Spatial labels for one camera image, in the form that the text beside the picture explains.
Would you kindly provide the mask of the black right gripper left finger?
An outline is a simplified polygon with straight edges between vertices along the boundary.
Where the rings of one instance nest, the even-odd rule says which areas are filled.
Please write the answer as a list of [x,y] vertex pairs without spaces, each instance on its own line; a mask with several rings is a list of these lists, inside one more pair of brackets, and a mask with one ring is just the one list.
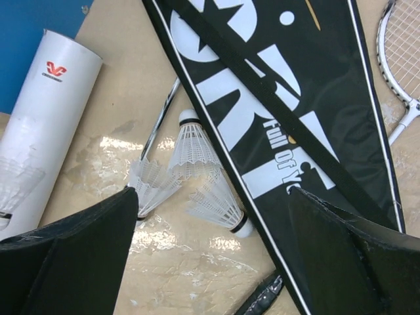
[[1,241],[2,314],[113,314],[137,221],[133,188]]

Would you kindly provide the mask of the white shuttlecock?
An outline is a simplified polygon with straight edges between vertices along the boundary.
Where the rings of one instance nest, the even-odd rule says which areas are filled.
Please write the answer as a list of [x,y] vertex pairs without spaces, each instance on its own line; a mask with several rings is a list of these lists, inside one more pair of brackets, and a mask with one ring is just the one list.
[[190,177],[206,175],[222,167],[213,145],[203,130],[194,109],[183,110],[178,118],[180,131],[168,172],[188,180]]
[[239,206],[221,170],[209,173],[203,184],[190,194],[186,212],[224,227],[238,238],[247,238],[254,230],[251,220]]
[[133,160],[129,168],[127,186],[133,187],[138,196],[137,221],[145,221],[160,204],[182,187],[181,179],[168,173],[156,160]]

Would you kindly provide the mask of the white shuttlecock tube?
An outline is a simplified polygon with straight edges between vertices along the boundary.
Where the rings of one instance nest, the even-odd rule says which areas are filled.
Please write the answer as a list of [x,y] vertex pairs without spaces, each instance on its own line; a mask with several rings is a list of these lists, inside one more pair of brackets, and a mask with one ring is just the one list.
[[101,66],[44,31],[1,139],[1,239],[38,227]]

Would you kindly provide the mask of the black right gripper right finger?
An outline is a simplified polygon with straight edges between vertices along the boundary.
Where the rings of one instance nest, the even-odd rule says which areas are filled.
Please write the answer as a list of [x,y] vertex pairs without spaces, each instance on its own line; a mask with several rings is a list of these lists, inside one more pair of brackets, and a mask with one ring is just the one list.
[[289,214],[313,314],[419,313],[419,238],[300,188]]

